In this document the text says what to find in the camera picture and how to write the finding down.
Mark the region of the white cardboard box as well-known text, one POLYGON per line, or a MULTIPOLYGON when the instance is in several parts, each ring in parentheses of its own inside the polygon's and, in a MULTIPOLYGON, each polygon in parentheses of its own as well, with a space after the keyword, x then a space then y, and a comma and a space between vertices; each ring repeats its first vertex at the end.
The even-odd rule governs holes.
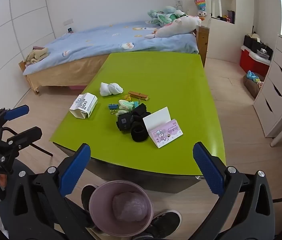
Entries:
POLYGON ((97 102, 98 98, 91 93, 80 94, 72 103, 69 111, 78 119, 89 118, 97 102))

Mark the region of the white socks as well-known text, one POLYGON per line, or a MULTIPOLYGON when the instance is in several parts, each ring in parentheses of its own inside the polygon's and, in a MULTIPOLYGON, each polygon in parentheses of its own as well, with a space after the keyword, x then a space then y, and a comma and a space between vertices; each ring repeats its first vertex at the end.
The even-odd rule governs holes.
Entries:
POLYGON ((110 95, 118 95, 118 94, 121 94, 123 93, 123 88, 118 85, 117 83, 104 83, 102 82, 100 84, 100 89, 99 89, 99 92, 100 92, 100 95, 102 97, 105 97, 105 96, 110 96, 110 95))

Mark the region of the blue binder clip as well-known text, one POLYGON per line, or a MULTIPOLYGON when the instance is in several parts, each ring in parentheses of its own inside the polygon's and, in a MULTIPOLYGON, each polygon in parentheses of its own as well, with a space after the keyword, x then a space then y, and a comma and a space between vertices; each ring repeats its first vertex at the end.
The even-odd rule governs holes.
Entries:
POLYGON ((108 109, 110 110, 111 114, 115 114, 116 111, 118 111, 118 109, 119 109, 119 105, 116 104, 116 103, 110 103, 110 104, 108 104, 108 109))

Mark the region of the black socks with logo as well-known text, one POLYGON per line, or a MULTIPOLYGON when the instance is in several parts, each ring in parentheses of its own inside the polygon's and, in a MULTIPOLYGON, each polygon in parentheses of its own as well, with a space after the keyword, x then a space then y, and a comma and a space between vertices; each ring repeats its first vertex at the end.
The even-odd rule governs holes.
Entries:
POLYGON ((141 103, 132 111, 118 115, 116 124, 120 131, 130 131, 134 125, 144 127, 143 118, 148 115, 150 115, 150 112, 147 111, 146 105, 141 103))

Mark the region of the mint green socks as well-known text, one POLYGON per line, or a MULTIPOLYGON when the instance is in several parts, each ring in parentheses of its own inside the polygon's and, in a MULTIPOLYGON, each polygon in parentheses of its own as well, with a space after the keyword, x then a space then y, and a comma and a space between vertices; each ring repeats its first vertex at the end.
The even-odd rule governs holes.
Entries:
POLYGON ((138 101, 119 100, 118 105, 119 105, 119 109, 116 113, 116 116, 133 111, 136 107, 139 106, 139 102, 138 101))

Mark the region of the wooden clothespin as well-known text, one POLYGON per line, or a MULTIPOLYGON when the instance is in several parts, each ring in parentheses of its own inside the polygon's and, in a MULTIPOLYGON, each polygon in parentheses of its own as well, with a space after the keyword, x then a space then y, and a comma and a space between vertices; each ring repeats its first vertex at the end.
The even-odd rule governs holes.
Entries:
POLYGON ((148 101, 149 96, 146 94, 142 94, 140 92, 133 92, 133 91, 129 91, 128 94, 130 95, 130 97, 132 98, 137 98, 139 100, 144 100, 144 101, 148 101))

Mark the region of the pink trash bin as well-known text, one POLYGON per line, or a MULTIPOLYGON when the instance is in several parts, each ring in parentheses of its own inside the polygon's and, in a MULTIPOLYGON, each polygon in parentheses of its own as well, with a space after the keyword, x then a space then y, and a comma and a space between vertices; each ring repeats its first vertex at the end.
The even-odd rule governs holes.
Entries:
POLYGON ((153 219, 153 204, 139 185, 114 180, 97 187, 89 200, 95 226, 115 237, 132 237, 143 232, 153 219))

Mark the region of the folded beige blanket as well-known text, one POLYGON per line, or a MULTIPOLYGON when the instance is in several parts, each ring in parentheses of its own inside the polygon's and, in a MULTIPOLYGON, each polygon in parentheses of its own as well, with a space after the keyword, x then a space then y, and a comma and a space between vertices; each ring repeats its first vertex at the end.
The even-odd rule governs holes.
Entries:
POLYGON ((38 63, 48 57, 48 55, 48 48, 34 46, 33 50, 25 58, 25 63, 27 65, 38 63))

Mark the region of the bed with blue sheet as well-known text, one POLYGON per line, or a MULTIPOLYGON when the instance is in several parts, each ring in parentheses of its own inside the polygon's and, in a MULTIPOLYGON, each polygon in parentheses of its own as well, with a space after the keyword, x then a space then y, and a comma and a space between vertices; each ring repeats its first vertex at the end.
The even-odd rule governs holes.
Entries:
POLYGON ((155 26, 143 21, 97 27, 65 34, 45 47, 48 55, 34 64, 19 63, 34 93, 40 87, 88 85, 111 53, 168 51, 199 54, 206 61, 210 30, 199 26, 192 33, 147 39, 155 26))

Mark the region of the white drawer cabinet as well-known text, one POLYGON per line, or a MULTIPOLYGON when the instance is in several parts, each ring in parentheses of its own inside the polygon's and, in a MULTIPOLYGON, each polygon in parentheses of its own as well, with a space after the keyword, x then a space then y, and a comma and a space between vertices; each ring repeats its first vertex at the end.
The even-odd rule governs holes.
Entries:
POLYGON ((254 109, 266 138, 282 131, 282 36, 277 36, 276 48, 254 109))

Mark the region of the brown basket with toys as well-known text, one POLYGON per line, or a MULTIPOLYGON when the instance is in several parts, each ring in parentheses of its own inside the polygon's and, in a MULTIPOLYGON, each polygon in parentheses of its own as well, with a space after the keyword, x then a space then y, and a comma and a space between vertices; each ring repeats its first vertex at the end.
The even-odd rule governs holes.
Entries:
POLYGON ((243 77, 243 84, 254 99, 257 97, 263 82, 264 77, 262 75, 255 74, 250 70, 243 77))

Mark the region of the yellow crumpled paper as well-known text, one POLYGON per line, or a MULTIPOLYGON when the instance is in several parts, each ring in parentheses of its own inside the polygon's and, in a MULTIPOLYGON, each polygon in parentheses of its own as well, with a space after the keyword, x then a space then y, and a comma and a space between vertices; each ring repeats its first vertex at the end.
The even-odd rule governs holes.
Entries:
POLYGON ((128 102, 131 102, 132 99, 131 99, 130 94, 126 94, 126 95, 124 96, 124 100, 126 100, 126 101, 128 101, 128 102))

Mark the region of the black storage bins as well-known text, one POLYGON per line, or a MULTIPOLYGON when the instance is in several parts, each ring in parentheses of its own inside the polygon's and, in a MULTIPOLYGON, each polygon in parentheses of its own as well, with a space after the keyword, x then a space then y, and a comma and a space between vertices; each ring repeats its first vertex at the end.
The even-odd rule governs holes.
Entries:
POLYGON ((261 41, 258 41, 258 37, 253 38, 252 35, 245 35, 243 45, 250 49, 255 54, 259 53, 259 56, 271 60, 273 55, 273 50, 268 45, 261 41))

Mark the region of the white plush toy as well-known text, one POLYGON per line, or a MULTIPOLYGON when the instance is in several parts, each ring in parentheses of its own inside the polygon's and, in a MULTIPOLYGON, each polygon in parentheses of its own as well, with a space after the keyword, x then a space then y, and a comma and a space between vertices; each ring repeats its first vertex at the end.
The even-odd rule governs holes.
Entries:
POLYGON ((164 38, 175 35, 189 34, 201 24, 202 20, 198 16, 182 16, 175 19, 172 23, 161 27, 155 33, 146 35, 145 38, 164 38))

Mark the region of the green plush toys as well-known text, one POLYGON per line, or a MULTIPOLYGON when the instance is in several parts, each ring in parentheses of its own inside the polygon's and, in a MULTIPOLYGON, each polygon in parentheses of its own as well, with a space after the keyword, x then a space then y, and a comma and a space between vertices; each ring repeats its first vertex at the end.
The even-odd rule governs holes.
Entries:
POLYGON ((148 16, 151 18, 151 24, 163 27, 172 23, 175 19, 186 16, 186 14, 179 9, 167 6, 163 10, 148 11, 148 16))

